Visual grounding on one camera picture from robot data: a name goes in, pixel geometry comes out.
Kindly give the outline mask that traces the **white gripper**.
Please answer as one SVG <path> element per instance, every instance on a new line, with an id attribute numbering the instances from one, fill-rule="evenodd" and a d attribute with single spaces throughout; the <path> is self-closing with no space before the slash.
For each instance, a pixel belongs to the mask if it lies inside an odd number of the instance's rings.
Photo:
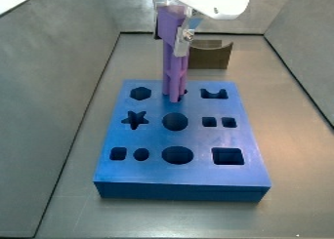
<path id="1" fill-rule="evenodd" d="M 184 57 L 188 54 L 190 45 L 195 37 L 195 29 L 200 24 L 202 16 L 215 20 L 234 20 L 246 10 L 250 0 L 176 0 L 188 8 L 184 10 L 186 18 L 177 27 L 173 56 Z M 153 33 L 152 37 L 159 40 L 157 35 L 157 11 L 165 6 L 165 0 L 152 0 L 153 7 Z"/>

